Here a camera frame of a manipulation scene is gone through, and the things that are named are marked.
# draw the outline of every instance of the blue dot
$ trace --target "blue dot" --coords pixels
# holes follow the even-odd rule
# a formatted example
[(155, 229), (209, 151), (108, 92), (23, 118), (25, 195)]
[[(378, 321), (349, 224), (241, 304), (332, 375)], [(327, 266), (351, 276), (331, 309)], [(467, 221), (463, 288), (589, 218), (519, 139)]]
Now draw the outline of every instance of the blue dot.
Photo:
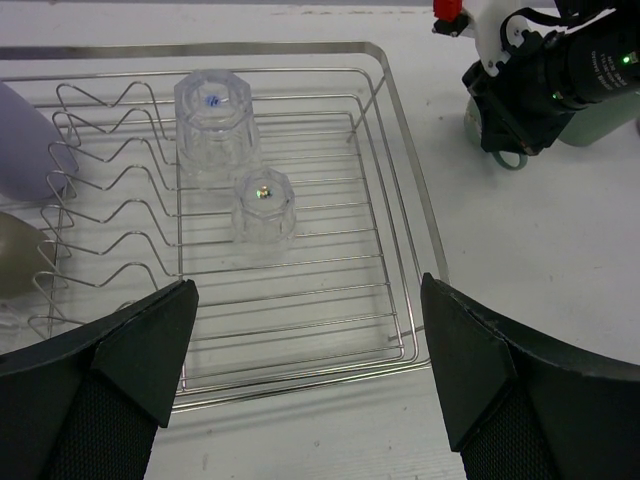
[(218, 97), (217, 95), (207, 95), (207, 97), (204, 99), (204, 103), (206, 103), (210, 107), (217, 107), (218, 105), (220, 105), (220, 102), (220, 97)]

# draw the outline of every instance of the black fabric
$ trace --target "black fabric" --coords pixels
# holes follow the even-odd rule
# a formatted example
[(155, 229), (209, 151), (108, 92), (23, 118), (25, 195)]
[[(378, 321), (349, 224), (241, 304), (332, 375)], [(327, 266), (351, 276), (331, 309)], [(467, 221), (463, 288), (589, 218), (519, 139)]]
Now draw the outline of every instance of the black fabric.
[(178, 282), (0, 356), (0, 478), (141, 480), (197, 305), (195, 284)]
[(140, 480), (158, 426), (142, 409), (88, 375), (78, 389), (43, 480)]
[[(640, 479), (640, 366), (533, 330), (428, 274), (422, 309), (449, 442), (470, 480)], [(469, 403), (473, 415), (456, 414)]]
[(509, 392), (461, 452), (473, 480), (560, 478), (527, 394)]

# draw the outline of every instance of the metal wire rack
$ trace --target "metal wire rack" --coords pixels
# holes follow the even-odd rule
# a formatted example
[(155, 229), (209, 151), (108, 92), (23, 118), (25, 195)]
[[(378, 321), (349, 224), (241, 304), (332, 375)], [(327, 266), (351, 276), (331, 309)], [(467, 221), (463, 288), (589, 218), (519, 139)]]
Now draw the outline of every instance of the metal wire rack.
[[(366, 68), (344, 66), (356, 57)], [(63, 139), (52, 158), (65, 149), (77, 162), (50, 174), (67, 178), (64, 192), (30, 207), (56, 248), (52, 271), (34, 278), (33, 330), (49, 338), (194, 279), (200, 305), (175, 411), (428, 366), (420, 259), (445, 281), (446, 261), (384, 53), (367, 43), (0, 48), (12, 73), (34, 60), (141, 58), (155, 63), (4, 78), (51, 115)], [(190, 65), (166, 69), (168, 58)], [(212, 59), (252, 85), (264, 163), (296, 191), (288, 249), (234, 243), (231, 192), (180, 168), (172, 86)]]

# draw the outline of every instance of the white bracket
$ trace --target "white bracket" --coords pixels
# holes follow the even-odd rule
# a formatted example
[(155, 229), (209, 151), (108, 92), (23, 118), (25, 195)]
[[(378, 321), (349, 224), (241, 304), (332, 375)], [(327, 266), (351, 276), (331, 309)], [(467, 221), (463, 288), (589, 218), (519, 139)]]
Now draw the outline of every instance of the white bracket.
[[(498, 62), (506, 63), (511, 58), (502, 49), (500, 27), (505, 19), (521, 8), (520, 0), (465, 0), (464, 10), (469, 15), (476, 39), (476, 50), (485, 71), (495, 77)], [(517, 16), (507, 25), (507, 38), (514, 46), (522, 44), (522, 32), (529, 29), (527, 20)]]

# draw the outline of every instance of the mint green object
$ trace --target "mint green object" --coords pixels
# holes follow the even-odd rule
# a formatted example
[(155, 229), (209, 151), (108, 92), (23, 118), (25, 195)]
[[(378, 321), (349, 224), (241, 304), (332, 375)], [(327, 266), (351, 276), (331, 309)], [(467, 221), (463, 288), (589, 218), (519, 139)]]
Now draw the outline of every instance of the mint green object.
[(640, 117), (640, 92), (622, 95), (576, 113), (558, 138), (567, 145), (588, 147), (636, 117)]

